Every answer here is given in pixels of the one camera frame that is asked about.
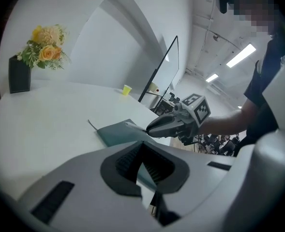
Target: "yellow flower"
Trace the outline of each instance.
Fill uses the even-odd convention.
[[[60,54],[61,54],[61,48],[60,47],[56,47],[55,48],[55,55],[53,56],[53,59],[59,59],[60,58]]]
[[[56,49],[52,45],[47,45],[39,52],[39,60],[46,61],[51,60],[56,53]]]
[[[60,43],[60,29],[56,26],[44,27],[38,33],[38,43],[52,45]]]
[[[38,35],[41,31],[42,27],[40,25],[38,25],[34,31],[32,32],[32,36],[31,36],[31,40],[32,41],[35,41],[35,42],[38,42]]]

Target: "white curved wall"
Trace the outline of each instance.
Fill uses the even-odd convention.
[[[127,84],[141,94],[163,58],[155,48],[120,3],[104,0],[75,44],[68,80],[113,88]]]
[[[8,90],[8,60],[17,51],[19,51],[26,41],[29,39],[32,30],[37,25],[53,25],[62,24],[70,31],[70,37],[64,44],[64,51],[71,55],[75,60],[75,54],[83,52],[78,44],[80,38],[87,36],[92,31],[94,23],[87,23],[92,19],[91,15],[98,8],[104,0],[19,0],[10,15],[9,21],[6,25],[3,38],[0,45],[0,93],[4,94]],[[164,39],[167,47],[174,40],[175,36],[179,37],[180,48],[180,71],[174,79],[176,84],[183,76],[187,61],[187,56],[190,48],[190,40],[192,33],[192,0],[134,0],[143,12],[145,18],[150,24],[158,42]],[[102,41],[106,41],[107,37],[103,35]],[[134,49],[136,44],[134,41],[128,42],[130,48]],[[90,59],[82,56],[83,60],[78,65],[64,66],[65,70],[51,71],[50,69],[33,69],[32,79],[62,79],[74,80],[75,82],[92,83],[92,80],[87,80],[85,76],[88,75],[89,68],[96,70],[96,62],[98,59],[92,61],[95,64],[90,65]],[[78,78],[75,72],[84,73],[83,78]],[[109,76],[103,76],[101,73],[96,76],[97,83],[103,86],[107,85],[108,80],[116,73],[110,71]]]
[[[26,44],[31,32],[37,25],[64,25],[70,35],[63,49],[70,55],[76,40],[95,9],[103,0],[18,0],[7,25],[0,44],[0,94],[9,90],[8,62],[16,52]],[[34,68],[32,79],[66,80],[69,69],[51,71]]]

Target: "pipe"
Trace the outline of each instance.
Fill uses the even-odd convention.
[[[201,55],[202,51],[203,51],[203,50],[204,50],[204,48],[205,48],[206,40],[207,40],[207,37],[208,37],[209,31],[210,31],[210,26],[211,26],[211,23],[212,23],[212,21],[213,21],[212,16],[213,16],[213,11],[214,11],[214,2],[215,2],[215,0],[213,0],[213,2],[212,2],[212,10],[211,10],[211,15],[210,15],[210,20],[209,20],[208,30],[207,30],[207,33],[206,33],[206,36],[205,36],[204,44],[203,44],[203,46],[202,46],[202,48],[201,48],[201,50],[200,50],[200,52],[199,52],[199,55],[198,55],[198,57],[197,57],[196,62],[195,62],[195,65],[194,65],[194,67],[195,67],[195,68],[196,68],[197,63],[198,63],[198,61],[199,61],[199,59],[200,59],[200,55]]]
[[[200,17],[200,18],[206,19],[208,21],[212,20],[211,18],[205,17],[203,15],[199,15],[199,14],[194,14],[193,16]]]
[[[193,26],[194,26],[194,27],[201,28],[201,29],[204,29],[204,30],[208,30],[208,28],[205,28],[205,27],[203,27],[203,26],[201,26],[201,25],[199,25],[199,24],[195,24],[195,23],[194,23]],[[220,34],[215,33],[215,32],[213,32],[213,31],[211,31],[211,30],[209,30],[209,32],[210,32],[210,33],[213,33],[214,35],[218,36],[219,38],[221,38],[221,39],[227,41],[228,43],[231,43],[234,47],[236,47],[238,50],[241,51],[241,49],[240,49],[238,46],[236,46],[234,43],[232,43],[232,42],[229,41],[228,39],[224,38],[224,37],[221,36]]]

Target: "flower bouquet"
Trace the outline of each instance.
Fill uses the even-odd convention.
[[[17,60],[23,61],[31,68],[38,66],[42,69],[63,69],[63,61],[70,62],[60,47],[66,35],[66,30],[58,24],[49,27],[37,26],[32,32],[31,40],[27,41],[25,48],[17,54]]]

